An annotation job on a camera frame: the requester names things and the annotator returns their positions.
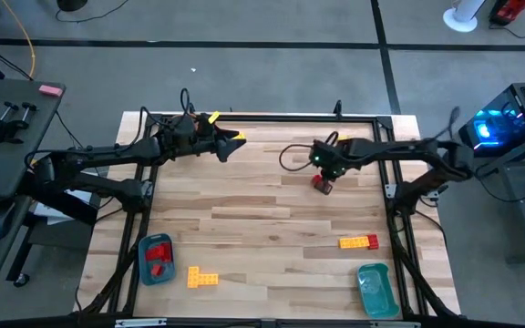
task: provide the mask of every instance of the computer mouse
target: computer mouse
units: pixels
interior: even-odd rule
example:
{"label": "computer mouse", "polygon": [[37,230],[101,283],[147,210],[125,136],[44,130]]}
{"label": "computer mouse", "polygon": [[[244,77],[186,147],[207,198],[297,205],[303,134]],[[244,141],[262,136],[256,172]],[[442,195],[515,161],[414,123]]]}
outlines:
{"label": "computer mouse", "polygon": [[0,239],[4,238],[11,228],[14,209],[14,199],[0,200]]}

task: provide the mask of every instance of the wooden table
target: wooden table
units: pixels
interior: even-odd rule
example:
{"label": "wooden table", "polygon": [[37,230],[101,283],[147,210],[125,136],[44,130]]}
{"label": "wooden table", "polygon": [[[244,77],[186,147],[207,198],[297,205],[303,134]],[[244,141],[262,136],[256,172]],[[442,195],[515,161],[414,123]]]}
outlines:
{"label": "wooden table", "polygon": [[[133,139],[138,118],[136,112],[123,114],[117,142]],[[393,116],[393,122],[396,139],[419,137],[414,116]],[[238,129],[248,139],[227,163],[202,155],[168,162],[159,170],[148,235],[171,236],[177,277],[163,285],[140,284],[136,316],[368,319],[356,272],[374,262],[388,266],[399,303],[377,165],[347,172],[325,196],[310,187],[317,169],[290,173],[278,164],[279,152],[288,144],[310,144],[334,130],[372,138],[370,125],[219,122],[219,126]],[[304,164],[307,152],[293,149],[285,154],[285,165]],[[401,168],[406,180],[427,170],[425,163],[415,161],[401,162]],[[112,167],[108,176],[132,178],[134,170],[134,165]],[[119,206],[113,201],[99,215]],[[438,220],[436,210],[422,204],[418,209]],[[92,301],[115,270],[125,216],[115,214],[94,229],[78,294],[83,305]],[[133,238],[140,215],[136,220]],[[441,232],[418,215],[412,222],[423,275],[448,308],[458,313]],[[338,248],[339,238],[369,233],[377,234],[379,250]],[[220,284],[188,289],[189,266],[218,273]],[[414,285],[406,276],[416,309]],[[119,309],[128,281],[126,276]]]}

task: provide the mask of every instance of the computer tower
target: computer tower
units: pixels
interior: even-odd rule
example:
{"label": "computer tower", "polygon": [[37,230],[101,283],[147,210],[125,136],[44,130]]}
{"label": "computer tower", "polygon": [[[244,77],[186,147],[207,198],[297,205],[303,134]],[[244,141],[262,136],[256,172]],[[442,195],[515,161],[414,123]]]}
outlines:
{"label": "computer tower", "polygon": [[475,157],[501,156],[525,141],[525,83],[507,87],[459,130]]}

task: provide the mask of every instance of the wooden tabletop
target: wooden tabletop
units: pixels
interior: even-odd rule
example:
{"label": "wooden tabletop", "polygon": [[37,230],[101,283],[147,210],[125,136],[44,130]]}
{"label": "wooden tabletop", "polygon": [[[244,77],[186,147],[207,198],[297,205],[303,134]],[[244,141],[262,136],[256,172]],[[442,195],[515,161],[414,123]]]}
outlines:
{"label": "wooden tabletop", "polygon": [[[396,139],[418,138],[414,116],[393,116]],[[138,113],[123,114],[117,142],[130,142],[137,132]],[[361,123],[224,122],[237,129],[247,144],[227,163],[214,155],[186,157],[159,170],[148,235],[167,233],[174,241],[177,277],[154,286],[139,284],[135,315],[167,317],[226,317],[283,319],[368,319],[357,288],[357,269],[382,262],[396,303],[396,277],[382,187],[376,164],[348,171],[325,196],[310,186],[313,167],[287,172],[279,152],[291,143],[310,144],[332,131],[350,137],[372,138]],[[293,149],[283,157],[297,167],[307,161],[308,149]],[[423,162],[401,162],[406,180],[426,172]],[[135,166],[112,167],[108,176],[126,179]],[[120,205],[113,201],[98,215]],[[437,212],[419,210],[438,220]],[[88,304],[115,270],[125,214],[112,215],[94,229],[82,275],[79,300]],[[133,238],[140,215],[136,218]],[[423,275],[449,309],[458,301],[441,232],[429,221],[412,216]],[[342,237],[375,233],[380,249],[341,250]],[[188,289],[189,266],[218,273],[217,286]],[[411,304],[414,285],[407,276]],[[126,299],[126,276],[119,309]]]}

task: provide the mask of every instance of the gray floor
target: gray floor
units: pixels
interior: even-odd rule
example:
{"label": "gray floor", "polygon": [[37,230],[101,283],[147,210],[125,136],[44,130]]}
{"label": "gray floor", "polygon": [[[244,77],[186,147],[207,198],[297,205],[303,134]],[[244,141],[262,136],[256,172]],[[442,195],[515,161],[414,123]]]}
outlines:
{"label": "gray floor", "polygon": [[[138,0],[79,25],[56,22],[50,1],[9,3],[35,39],[377,41],[368,0]],[[442,23],[448,0],[379,3],[388,43],[525,45],[525,39],[487,29],[492,1],[479,13],[479,28],[465,35]],[[62,17],[95,15],[114,5],[97,0]],[[511,28],[525,35],[525,12]],[[22,35],[2,8],[0,38],[5,37]],[[27,47],[0,46],[0,52],[28,69]],[[60,111],[85,144],[113,142],[125,110],[179,109],[182,87],[198,110],[327,112],[342,99],[347,113],[390,112],[377,50],[41,46],[36,55],[37,79],[67,85]],[[390,58],[401,111],[417,115],[424,136],[445,126],[454,106],[462,108],[460,125],[508,84],[525,82],[525,52],[390,51]],[[42,147],[69,145],[54,122]],[[502,191],[499,184],[489,186]],[[525,323],[525,265],[504,261],[517,241],[510,233],[516,218],[509,208],[469,181],[452,185],[439,210],[462,312]],[[85,257],[83,251],[36,250],[26,266],[33,281],[25,288],[15,289],[0,277],[0,320],[71,311]],[[8,304],[15,311],[2,312]]]}

